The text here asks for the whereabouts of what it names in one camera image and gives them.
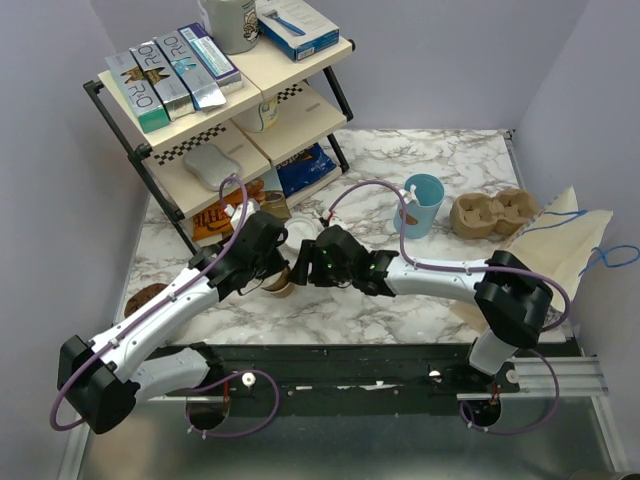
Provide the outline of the brown cookie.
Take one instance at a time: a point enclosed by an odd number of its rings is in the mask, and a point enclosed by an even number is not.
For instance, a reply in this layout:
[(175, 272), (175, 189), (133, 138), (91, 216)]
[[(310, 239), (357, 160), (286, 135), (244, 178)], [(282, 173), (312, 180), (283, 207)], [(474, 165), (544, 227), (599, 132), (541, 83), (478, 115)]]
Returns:
[(133, 315), (166, 287), (165, 283), (153, 283), (131, 296), (125, 304), (124, 317), (128, 318)]

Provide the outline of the orange snack bag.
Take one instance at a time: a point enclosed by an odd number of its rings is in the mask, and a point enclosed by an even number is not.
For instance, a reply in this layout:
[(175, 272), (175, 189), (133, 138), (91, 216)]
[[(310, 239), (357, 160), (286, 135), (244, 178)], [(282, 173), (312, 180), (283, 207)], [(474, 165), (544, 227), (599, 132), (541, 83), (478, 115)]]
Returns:
[(216, 235), (224, 235), (232, 231), (230, 217), (219, 202), (208, 206), (192, 218), (193, 241), (204, 240)]

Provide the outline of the grey sponge pad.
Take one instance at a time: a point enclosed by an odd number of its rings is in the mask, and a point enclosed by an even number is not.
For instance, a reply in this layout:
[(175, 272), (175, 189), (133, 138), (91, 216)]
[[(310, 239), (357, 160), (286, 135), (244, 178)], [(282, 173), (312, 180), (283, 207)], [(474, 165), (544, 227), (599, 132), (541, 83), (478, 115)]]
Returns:
[(183, 157), (184, 167), (210, 191), (216, 191), (228, 177), (239, 175), (238, 162), (226, 155), (214, 144), (202, 144)]

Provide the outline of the black beige shelf rack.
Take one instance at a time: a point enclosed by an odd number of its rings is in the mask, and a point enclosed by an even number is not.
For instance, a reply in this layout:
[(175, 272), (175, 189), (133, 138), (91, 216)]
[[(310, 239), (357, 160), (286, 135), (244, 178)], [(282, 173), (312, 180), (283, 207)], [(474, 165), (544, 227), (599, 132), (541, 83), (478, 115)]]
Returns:
[[(327, 139), (336, 156), (337, 169), (304, 188), (288, 203), (294, 206), (308, 198), (349, 168), (334, 133), (352, 120), (353, 112), (332, 67), (355, 49), (354, 41), (341, 38), (336, 45), (293, 62), (272, 42), (262, 40), (253, 50), (232, 56), (243, 87), (227, 95), (224, 106), (182, 117), (144, 135), (138, 146), (131, 145), (100, 98), (101, 92), (107, 91), (129, 120), (135, 118), (112, 75), (103, 71), (83, 88), (184, 244), (196, 251), (187, 229), (189, 221), (217, 196), (184, 168), (182, 158), (187, 149), (206, 143), (218, 146), (240, 164), (242, 178), (248, 181)], [(270, 98), (279, 102), (279, 117), (273, 127), (263, 133), (251, 133), (239, 125), (239, 114)]]

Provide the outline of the blue chips bag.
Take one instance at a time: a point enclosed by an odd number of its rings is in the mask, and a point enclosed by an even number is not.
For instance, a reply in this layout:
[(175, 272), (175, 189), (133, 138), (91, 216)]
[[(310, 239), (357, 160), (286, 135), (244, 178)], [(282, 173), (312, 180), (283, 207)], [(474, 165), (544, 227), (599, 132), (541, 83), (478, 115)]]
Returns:
[(336, 163), (315, 143), (276, 166), (286, 198), (314, 185), (331, 173)]

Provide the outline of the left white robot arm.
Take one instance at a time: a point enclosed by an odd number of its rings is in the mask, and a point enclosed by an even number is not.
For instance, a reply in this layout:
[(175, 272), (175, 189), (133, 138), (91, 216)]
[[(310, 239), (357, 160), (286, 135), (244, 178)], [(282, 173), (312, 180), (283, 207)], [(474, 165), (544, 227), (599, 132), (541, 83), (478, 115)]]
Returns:
[(51, 427), (64, 428), (57, 421), (62, 402), (102, 434), (148, 399), (192, 388), (201, 395), (214, 393), (222, 372), (196, 348), (151, 355), (193, 317), (252, 280), (283, 271), (288, 263), (278, 248), (286, 238), (281, 220), (258, 211), (224, 242), (200, 249), (166, 288), (123, 322), (89, 341), (68, 339), (59, 354)]

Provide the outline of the brown paper cup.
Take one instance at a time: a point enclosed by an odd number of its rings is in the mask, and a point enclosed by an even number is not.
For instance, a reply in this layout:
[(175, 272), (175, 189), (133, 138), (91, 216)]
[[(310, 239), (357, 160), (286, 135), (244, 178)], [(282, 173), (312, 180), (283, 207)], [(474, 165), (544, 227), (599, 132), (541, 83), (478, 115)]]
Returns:
[(286, 298), (295, 290), (295, 285), (289, 281), (290, 273), (290, 267), (286, 266), (281, 272), (263, 280), (260, 288), (275, 298)]

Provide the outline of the stacked brown cup carriers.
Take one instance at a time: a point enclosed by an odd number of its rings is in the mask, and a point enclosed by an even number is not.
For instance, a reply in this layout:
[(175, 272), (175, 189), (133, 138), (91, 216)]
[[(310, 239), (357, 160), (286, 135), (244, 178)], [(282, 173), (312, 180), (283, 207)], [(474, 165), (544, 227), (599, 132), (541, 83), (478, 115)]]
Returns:
[(453, 232), (463, 239), (483, 239), (491, 234), (510, 236), (539, 211), (527, 191), (508, 188), (494, 196), (484, 193), (460, 195), (449, 218)]

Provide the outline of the white plastic cup lid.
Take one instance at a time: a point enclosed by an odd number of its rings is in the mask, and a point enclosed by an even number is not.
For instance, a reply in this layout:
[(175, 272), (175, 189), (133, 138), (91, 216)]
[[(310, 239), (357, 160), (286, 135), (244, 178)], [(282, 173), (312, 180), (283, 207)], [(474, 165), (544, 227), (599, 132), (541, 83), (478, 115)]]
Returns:
[(301, 216), (287, 220), (285, 228), (288, 233), (285, 246), (292, 252), (299, 252), (304, 240), (315, 240), (322, 231), (318, 220)]

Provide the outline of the purple white toothpaste box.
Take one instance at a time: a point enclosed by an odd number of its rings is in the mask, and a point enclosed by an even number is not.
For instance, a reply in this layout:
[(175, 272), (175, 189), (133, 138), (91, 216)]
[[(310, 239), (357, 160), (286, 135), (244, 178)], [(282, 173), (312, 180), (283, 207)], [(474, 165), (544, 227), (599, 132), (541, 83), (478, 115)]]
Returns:
[(237, 92), (244, 87), (238, 68), (199, 23), (181, 27), (178, 32), (196, 53), (224, 94)]

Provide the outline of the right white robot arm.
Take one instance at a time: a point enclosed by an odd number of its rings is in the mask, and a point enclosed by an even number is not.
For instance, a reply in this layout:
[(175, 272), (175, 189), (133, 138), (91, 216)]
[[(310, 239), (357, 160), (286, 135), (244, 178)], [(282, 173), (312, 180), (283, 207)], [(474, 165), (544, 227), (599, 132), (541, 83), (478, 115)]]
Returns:
[(339, 226), (301, 242), (289, 281), (300, 286), (349, 285), (369, 296), (426, 295), (475, 305), (488, 324), (474, 342), (460, 379), (480, 392), (503, 363), (537, 346), (553, 292), (514, 255), (497, 250), (467, 262), (405, 259), (394, 250), (369, 250)]

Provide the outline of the checkered paper bag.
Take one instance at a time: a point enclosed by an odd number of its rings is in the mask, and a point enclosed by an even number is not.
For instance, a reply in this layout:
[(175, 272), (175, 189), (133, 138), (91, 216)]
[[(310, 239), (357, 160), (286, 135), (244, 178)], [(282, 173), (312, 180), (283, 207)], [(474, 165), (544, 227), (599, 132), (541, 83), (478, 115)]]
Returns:
[(484, 333), (489, 327), (480, 308), (475, 304), (454, 301), (449, 310), (479, 334)]

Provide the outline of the grey printed mug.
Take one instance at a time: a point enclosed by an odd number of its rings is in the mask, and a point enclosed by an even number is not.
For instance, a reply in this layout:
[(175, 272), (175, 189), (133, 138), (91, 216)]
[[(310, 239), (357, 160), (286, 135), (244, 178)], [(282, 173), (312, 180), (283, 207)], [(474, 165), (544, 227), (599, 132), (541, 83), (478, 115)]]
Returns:
[(259, 25), (254, 0), (198, 1), (206, 32), (227, 55), (247, 52), (255, 47)]

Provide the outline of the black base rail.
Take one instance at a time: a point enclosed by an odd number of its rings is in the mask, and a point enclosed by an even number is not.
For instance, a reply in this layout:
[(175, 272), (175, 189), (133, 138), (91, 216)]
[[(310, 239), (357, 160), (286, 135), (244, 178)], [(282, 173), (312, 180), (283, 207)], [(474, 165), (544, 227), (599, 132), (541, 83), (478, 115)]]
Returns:
[(488, 399), (495, 388), (516, 393), (505, 362), (488, 376), (468, 364), (467, 344), (400, 345), (211, 345), (197, 343), (210, 371), (208, 391), (191, 400), (198, 413), (211, 410), (222, 388), (216, 381), (253, 370), (246, 387), (230, 381), (230, 412), (238, 417), (454, 415), (459, 398)]

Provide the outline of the white patterned mug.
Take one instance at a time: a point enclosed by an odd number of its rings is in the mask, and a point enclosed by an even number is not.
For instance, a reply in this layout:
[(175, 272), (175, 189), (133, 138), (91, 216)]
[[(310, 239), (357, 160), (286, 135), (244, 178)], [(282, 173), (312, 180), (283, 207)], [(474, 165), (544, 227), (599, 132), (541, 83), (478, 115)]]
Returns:
[(242, 129), (260, 133), (270, 129), (278, 120), (278, 97), (276, 95), (263, 100), (233, 118)]

